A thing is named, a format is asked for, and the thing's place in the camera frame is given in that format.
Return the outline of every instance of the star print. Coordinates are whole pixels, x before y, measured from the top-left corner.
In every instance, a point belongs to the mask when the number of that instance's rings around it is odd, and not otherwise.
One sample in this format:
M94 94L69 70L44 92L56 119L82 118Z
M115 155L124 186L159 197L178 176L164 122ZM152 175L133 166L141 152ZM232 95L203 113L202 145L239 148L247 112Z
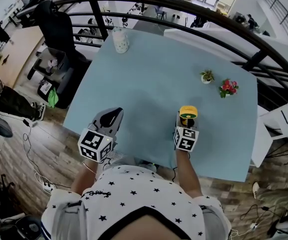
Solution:
M107 220L107 219L106 219L106 216L102 216L102 215L101 215L100 218L98 218L98 219L102 220L102 222Z

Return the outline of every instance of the flower pot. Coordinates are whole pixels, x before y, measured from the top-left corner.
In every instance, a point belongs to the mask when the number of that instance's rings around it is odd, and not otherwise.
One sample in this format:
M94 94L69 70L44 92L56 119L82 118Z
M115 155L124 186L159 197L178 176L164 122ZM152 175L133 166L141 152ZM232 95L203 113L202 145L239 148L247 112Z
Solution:
M211 83L211 81L209 80L209 81L206 81L206 80L204 80L204 76L202 75L202 82L203 82L203 84L210 84Z

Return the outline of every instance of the khaki pants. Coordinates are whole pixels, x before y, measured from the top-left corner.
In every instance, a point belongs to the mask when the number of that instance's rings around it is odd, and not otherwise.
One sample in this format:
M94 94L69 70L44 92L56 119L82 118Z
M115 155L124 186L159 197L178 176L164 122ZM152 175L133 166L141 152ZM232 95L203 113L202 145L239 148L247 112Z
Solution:
M260 188L257 191L256 198L271 205L282 206L288 210L288 188L276 190Z

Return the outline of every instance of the white marker cube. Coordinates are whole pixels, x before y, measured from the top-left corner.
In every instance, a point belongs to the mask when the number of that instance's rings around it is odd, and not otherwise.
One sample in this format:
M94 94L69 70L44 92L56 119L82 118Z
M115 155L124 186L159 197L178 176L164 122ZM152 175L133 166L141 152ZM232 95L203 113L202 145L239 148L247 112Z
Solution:
M113 138L85 128L78 140L81 156L101 162L113 150Z
M174 142L179 150L191 152L197 142L199 132L177 126L175 129Z

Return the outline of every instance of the blue tabletop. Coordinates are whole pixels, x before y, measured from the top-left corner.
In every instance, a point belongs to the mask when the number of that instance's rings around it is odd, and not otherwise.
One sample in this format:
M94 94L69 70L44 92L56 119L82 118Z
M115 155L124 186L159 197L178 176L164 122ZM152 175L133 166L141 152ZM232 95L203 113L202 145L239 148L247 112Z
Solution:
M245 181L257 121L256 78L229 61L167 37L127 30L129 50L118 54L109 36L90 65L64 126L78 134L101 110L122 107L115 150L173 168L173 131L181 106L198 109L199 137L191 153L197 174ZM211 69L215 81L201 82ZM220 98L221 81L237 95Z

